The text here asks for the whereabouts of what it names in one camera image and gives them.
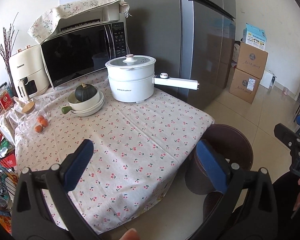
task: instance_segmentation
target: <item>table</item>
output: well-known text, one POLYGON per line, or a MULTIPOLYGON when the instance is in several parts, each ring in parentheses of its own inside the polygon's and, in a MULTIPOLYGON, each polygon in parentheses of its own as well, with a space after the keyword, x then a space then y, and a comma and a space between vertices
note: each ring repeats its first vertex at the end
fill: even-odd
MULTIPOLYGON (((107 71, 101 70, 34 98, 48 113, 48 128, 35 137, 20 133, 22 102, 0 117, 0 125, 15 129, 18 172, 48 169, 61 163, 88 138, 94 155, 77 187, 69 192, 74 205, 97 233, 136 218, 166 194, 178 167, 214 122, 201 110, 155 89, 146 101, 122 103, 112 95, 107 71), (105 104, 96 114, 63 115, 67 97, 80 82, 94 84, 105 104)), ((47 191, 44 196, 55 222, 63 225, 47 191)))

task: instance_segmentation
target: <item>green pumpkin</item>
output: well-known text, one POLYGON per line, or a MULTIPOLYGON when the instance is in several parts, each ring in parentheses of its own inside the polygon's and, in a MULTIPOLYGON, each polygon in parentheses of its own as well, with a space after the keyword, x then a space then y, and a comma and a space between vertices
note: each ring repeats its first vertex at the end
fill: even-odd
POLYGON ((74 95, 78 101, 84 102, 95 96, 96 93, 97 89, 94 86, 81 83, 81 85, 75 89, 74 95))

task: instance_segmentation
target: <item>green bowl handle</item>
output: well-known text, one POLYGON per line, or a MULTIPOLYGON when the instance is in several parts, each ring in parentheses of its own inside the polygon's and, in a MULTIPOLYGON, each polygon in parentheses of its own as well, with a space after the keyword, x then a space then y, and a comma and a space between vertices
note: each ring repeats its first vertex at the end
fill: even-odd
POLYGON ((61 111, 63 114, 68 113, 70 110, 72 110, 71 106, 65 106, 65 107, 61 108, 61 111))

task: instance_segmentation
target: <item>tile floor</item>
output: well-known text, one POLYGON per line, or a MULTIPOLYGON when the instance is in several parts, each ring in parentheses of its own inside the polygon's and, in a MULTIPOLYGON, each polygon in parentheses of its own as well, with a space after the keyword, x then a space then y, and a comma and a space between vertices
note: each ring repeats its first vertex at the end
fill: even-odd
MULTIPOLYGON (((231 125, 250 141, 254 160, 252 170, 266 167, 272 181, 289 170, 287 148, 274 137, 274 126, 283 123, 293 131, 294 113, 299 103, 277 87, 269 90, 259 86, 251 104, 229 93, 234 70, 231 70, 226 89, 206 108, 216 123, 231 125)), ((186 163, 181 166, 165 198, 140 217, 102 234, 105 240, 119 239, 127 229, 135 228, 142 240, 185 240, 202 223, 202 204, 205 196, 191 193, 185 184, 186 163)), ((243 203, 242 192, 237 206, 243 203)))

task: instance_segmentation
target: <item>glass lid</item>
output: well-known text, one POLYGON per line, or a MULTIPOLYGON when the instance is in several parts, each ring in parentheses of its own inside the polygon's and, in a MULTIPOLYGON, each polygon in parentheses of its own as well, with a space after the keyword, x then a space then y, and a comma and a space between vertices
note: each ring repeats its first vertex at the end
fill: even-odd
POLYGON ((106 67, 144 67, 155 62, 155 58, 148 56, 135 56, 128 54, 125 57, 119 57, 109 60, 106 67))

